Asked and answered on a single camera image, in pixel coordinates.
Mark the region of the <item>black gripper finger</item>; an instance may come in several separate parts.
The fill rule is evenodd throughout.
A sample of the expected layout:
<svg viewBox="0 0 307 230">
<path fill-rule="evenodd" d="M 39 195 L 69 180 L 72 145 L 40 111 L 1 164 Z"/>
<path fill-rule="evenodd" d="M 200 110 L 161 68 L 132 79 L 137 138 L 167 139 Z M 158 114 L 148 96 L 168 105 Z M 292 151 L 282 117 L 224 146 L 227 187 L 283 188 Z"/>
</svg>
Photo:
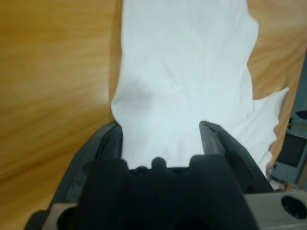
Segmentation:
<svg viewBox="0 0 307 230">
<path fill-rule="evenodd" d="M 201 121 L 199 129 L 204 154 L 224 156 L 244 194 L 273 192 L 247 149 L 226 130 L 207 121 Z"/>
<path fill-rule="evenodd" d="M 120 159 L 122 142 L 122 129 L 118 123 L 100 127 L 72 158 L 51 203 L 77 202 L 93 162 Z"/>
</svg>

